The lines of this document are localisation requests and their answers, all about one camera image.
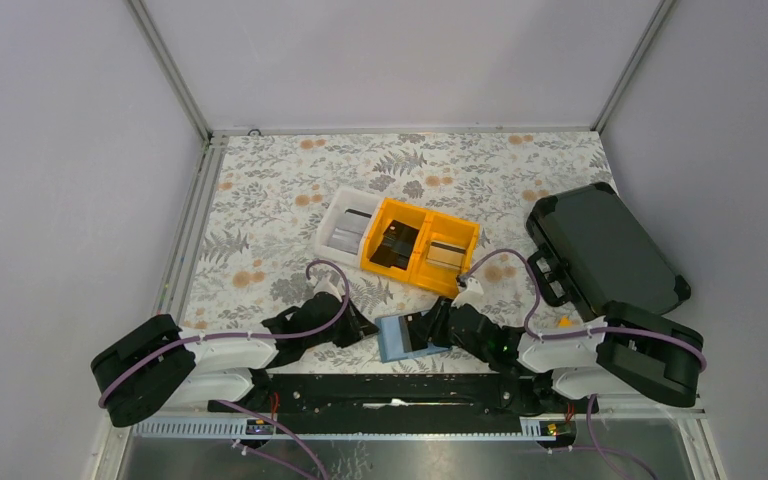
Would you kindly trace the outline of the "white card storage bin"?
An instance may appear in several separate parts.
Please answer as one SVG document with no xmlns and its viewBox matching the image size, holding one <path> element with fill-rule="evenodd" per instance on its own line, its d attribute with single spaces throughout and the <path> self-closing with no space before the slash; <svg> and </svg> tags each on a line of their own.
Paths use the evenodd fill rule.
<svg viewBox="0 0 768 480">
<path fill-rule="evenodd" d="M 317 257 L 359 268 L 364 246 L 384 197 L 341 186 L 317 228 Z"/>
</svg>

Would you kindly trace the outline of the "yellow card storage bin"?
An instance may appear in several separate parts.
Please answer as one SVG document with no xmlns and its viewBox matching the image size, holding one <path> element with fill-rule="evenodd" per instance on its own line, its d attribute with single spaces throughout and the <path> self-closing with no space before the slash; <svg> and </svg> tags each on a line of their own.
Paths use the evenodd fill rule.
<svg viewBox="0 0 768 480">
<path fill-rule="evenodd" d="M 392 198 L 381 201 L 359 250 L 361 269 L 453 298 L 481 227 Z"/>
</svg>

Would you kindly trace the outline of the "black card pocket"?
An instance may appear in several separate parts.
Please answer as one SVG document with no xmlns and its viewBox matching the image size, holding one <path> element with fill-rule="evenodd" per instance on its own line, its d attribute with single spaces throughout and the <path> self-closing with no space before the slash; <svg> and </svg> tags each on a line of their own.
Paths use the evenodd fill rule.
<svg viewBox="0 0 768 480">
<path fill-rule="evenodd" d="M 401 338 L 406 352 L 424 350 L 429 346 L 424 317 L 424 311 L 399 317 Z"/>
</svg>

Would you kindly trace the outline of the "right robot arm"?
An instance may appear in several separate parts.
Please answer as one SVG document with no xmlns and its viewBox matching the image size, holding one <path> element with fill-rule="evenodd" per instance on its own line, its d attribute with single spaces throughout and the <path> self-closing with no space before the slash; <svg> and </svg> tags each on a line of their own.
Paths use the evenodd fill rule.
<svg viewBox="0 0 768 480">
<path fill-rule="evenodd" d="M 502 326 L 446 298 L 410 322 L 412 346 L 457 347 L 508 378 L 529 377 L 535 402 L 557 412 L 592 394 L 639 393 L 678 408 L 695 405 L 707 361 L 703 336 L 641 308 L 611 301 L 579 328 Z"/>
</svg>

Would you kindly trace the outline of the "blue card holder wallet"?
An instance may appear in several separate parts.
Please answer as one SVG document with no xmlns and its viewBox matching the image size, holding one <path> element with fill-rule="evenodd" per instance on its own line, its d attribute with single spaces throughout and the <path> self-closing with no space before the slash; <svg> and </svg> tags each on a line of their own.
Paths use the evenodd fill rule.
<svg viewBox="0 0 768 480">
<path fill-rule="evenodd" d="M 422 343 L 419 340 L 413 340 L 409 327 L 414 320 L 421 319 L 426 313 L 427 310 L 375 319 L 382 363 L 412 360 L 451 350 L 451 348 L 437 346 L 430 342 Z"/>
</svg>

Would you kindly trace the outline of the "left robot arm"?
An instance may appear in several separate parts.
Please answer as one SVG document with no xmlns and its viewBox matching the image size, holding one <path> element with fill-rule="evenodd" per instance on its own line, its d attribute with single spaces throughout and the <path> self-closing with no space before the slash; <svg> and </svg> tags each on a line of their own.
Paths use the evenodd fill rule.
<svg viewBox="0 0 768 480">
<path fill-rule="evenodd" d="M 99 353 L 90 368 L 116 427 L 213 400 L 256 411 L 271 388 L 257 372 L 295 363 L 322 344 L 346 348 L 378 332 L 351 300 L 319 292 L 249 329 L 179 327 L 159 314 Z"/>
</svg>

